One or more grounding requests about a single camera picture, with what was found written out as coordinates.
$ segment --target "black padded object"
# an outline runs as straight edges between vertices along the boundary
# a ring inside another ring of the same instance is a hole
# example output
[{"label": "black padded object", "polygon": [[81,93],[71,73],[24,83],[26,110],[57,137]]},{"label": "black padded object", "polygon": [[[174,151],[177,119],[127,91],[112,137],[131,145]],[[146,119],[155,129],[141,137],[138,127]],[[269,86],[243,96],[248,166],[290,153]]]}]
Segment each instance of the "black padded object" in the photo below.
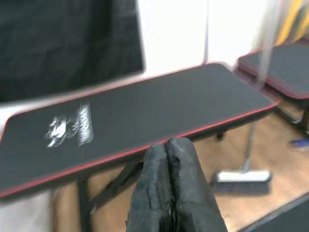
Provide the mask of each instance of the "black padded object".
[{"label": "black padded object", "polygon": [[135,0],[0,1],[0,102],[142,71]]},{"label": "black padded object", "polygon": [[[74,136],[47,148],[52,119],[74,116],[84,103],[90,106],[92,142],[78,146]],[[224,66],[210,64],[15,115],[0,143],[0,197],[274,106]]]},{"label": "black padded object", "polygon": [[193,143],[185,138],[167,145],[178,232],[227,232],[206,182]]},{"label": "black padded object", "polygon": [[[261,52],[239,58],[239,67],[258,74]],[[274,47],[267,83],[291,98],[309,99],[309,46],[291,43]]]},{"label": "black padded object", "polygon": [[170,232],[172,202],[167,153],[164,145],[154,145],[132,194],[126,232]]}]

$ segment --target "red desk edge trim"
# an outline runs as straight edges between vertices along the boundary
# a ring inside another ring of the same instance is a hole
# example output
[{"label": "red desk edge trim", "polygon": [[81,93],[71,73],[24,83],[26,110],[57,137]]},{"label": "red desk edge trim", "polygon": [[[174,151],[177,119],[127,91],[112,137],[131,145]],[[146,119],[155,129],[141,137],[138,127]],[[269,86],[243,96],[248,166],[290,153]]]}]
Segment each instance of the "red desk edge trim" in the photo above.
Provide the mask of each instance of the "red desk edge trim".
[{"label": "red desk edge trim", "polygon": [[[244,117],[247,117],[247,116],[251,116],[251,115],[257,114],[257,113],[259,113],[259,112],[263,112],[263,111],[269,110],[269,109],[271,109],[271,108],[274,108],[274,107],[276,107],[276,106],[278,105],[278,103],[279,103],[279,101],[276,101],[276,102],[274,102],[273,104],[271,104],[270,106],[267,106],[267,107],[265,107],[265,108],[256,109],[256,110],[247,112],[247,113],[242,114],[242,115],[237,116],[237,117],[233,117],[233,118],[230,118],[230,119],[226,119],[226,120],[224,120],[224,121],[221,121],[221,122],[213,123],[213,124],[210,124],[210,125],[208,125],[208,126],[205,126],[205,127],[202,127],[202,128],[198,128],[198,129],[195,129],[195,130],[190,130],[190,131],[188,131],[188,132],[185,132],[185,133],[176,135],[176,136],[174,136],[174,137],[175,137],[175,138],[178,138],[178,137],[185,137],[185,136],[187,136],[187,135],[191,135],[191,134],[194,134],[194,133],[203,131],[203,130],[207,130],[207,129],[210,129],[210,128],[215,127],[215,126],[219,126],[219,125],[222,125],[222,124],[225,124],[225,123],[229,123],[229,122],[234,121],[234,120],[238,120],[238,119],[241,119],[241,118],[244,118]],[[76,173],[76,172],[78,172],[78,171],[82,171],[82,170],[88,169],[88,168],[90,168],[90,167],[94,167],[94,166],[97,166],[97,165],[100,165],[100,164],[107,163],[107,162],[109,162],[109,161],[113,161],[113,160],[116,160],[116,159],[119,159],[119,158],[123,158],[123,157],[128,156],[128,155],[131,155],[131,154],[133,154],[133,153],[141,152],[141,151],[143,151],[143,150],[148,149],[148,148],[149,148],[150,146],[152,146],[153,144],[156,144],[156,143],[164,143],[164,142],[166,142],[167,140],[168,140],[168,139],[163,139],[163,140],[160,140],[160,141],[155,141],[155,142],[149,143],[149,144],[147,144],[147,145],[134,148],[134,149],[132,149],[132,150],[130,150],[130,151],[125,151],[125,152],[116,153],[115,155],[110,156],[110,157],[106,157],[106,158],[104,158],[104,159],[100,159],[100,160],[93,161],[93,162],[90,162],[90,163],[87,163],[87,164],[83,164],[83,165],[80,165],[80,166],[77,166],[77,167],[74,167],[74,168],[71,168],[71,169],[62,171],[62,172],[60,172],[60,173],[57,173],[57,174],[54,174],[54,175],[50,175],[50,176],[47,176],[47,177],[45,177],[45,178],[42,178],[42,179],[38,179],[38,180],[35,180],[35,181],[32,181],[32,182],[29,182],[29,183],[27,183],[27,184],[24,184],[24,185],[21,185],[21,186],[18,186],[18,187],[14,187],[14,188],[11,188],[11,189],[8,189],[8,190],[5,190],[5,191],[1,191],[1,192],[0,192],[0,198],[9,196],[9,195],[14,194],[14,193],[18,193],[18,192],[20,192],[20,191],[29,189],[29,188],[31,188],[31,187],[34,187],[34,186],[37,186],[37,185],[46,183],[46,182],[51,181],[51,180],[54,180],[54,179],[58,179],[58,178],[67,176],[67,175],[72,174],[72,173]]]}]

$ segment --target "wooden floor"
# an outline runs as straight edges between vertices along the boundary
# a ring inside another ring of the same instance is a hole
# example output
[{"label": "wooden floor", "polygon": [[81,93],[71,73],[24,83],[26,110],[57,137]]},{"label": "wooden floor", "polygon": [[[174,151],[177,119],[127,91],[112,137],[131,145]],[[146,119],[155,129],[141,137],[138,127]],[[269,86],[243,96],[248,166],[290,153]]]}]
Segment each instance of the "wooden floor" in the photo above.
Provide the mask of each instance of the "wooden floor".
[{"label": "wooden floor", "polygon": [[[217,170],[237,169],[243,160],[248,125],[231,130],[225,139],[213,137],[195,142],[195,147],[206,178]],[[217,203],[229,232],[236,232],[265,214],[309,192],[309,152],[294,152],[289,140],[301,138],[276,115],[270,115],[257,125],[253,145],[252,169],[270,169],[274,173],[272,193],[267,196],[216,196]],[[121,169],[98,174],[91,178],[92,195],[113,180]],[[95,232],[124,232],[134,186],[110,201],[92,217]],[[61,189],[55,201],[54,231],[78,232],[76,186]]]}]

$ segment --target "black panel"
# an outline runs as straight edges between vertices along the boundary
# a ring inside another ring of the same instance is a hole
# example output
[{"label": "black panel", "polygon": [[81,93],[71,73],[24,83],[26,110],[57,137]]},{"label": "black panel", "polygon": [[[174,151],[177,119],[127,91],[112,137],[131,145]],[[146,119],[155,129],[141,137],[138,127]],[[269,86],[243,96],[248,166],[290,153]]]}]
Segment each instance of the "black panel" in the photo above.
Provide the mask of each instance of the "black panel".
[{"label": "black panel", "polygon": [[239,232],[308,232],[309,194],[284,205]]},{"label": "black panel", "polygon": [[135,0],[0,1],[0,102],[142,71]]},{"label": "black panel", "polygon": [[[78,146],[75,135],[47,148],[53,118],[76,116],[82,104],[90,106],[93,140]],[[0,190],[195,129],[207,131],[272,104],[225,67],[211,64],[16,115],[0,144]]]}]

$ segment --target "yellow object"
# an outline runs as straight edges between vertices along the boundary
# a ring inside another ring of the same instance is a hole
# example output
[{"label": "yellow object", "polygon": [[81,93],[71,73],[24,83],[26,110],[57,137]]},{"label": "yellow object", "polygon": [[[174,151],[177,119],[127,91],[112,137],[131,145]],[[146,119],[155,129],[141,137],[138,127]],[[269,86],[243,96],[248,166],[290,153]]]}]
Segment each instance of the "yellow object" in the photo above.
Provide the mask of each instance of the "yellow object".
[{"label": "yellow object", "polygon": [[309,4],[307,6],[306,14],[299,25],[294,41],[297,41],[301,37],[303,37],[308,27],[309,27]]},{"label": "yellow object", "polygon": [[279,35],[278,41],[277,41],[277,45],[282,44],[288,37],[292,25],[294,23],[294,20],[297,16],[298,11],[300,10],[301,6],[302,6],[303,0],[293,0],[290,6],[290,11],[289,14],[283,24],[281,33]]}]

